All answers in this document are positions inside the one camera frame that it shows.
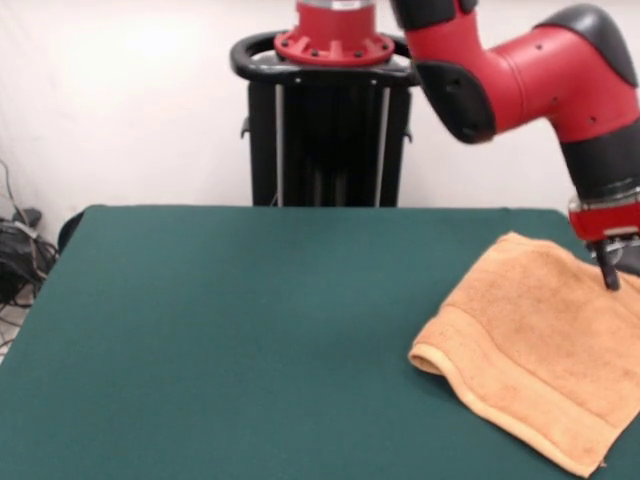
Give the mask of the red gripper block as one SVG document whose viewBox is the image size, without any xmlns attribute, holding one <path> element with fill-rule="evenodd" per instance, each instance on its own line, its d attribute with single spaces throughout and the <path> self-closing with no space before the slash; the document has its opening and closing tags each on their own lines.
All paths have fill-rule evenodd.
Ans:
<svg viewBox="0 0 640 480">
<path fill-rule="evenodd" d="M 569 222 L 576 236 L 595 243 L 595 260 L 609 291 L 620 289 L 616 265 L 620 260 L 619 246 L 609 240 L 639 233 L 639 199 L 631 197 L 609 203 L 587 203 L 575 199 L 568 208 Z"/>
</svg>

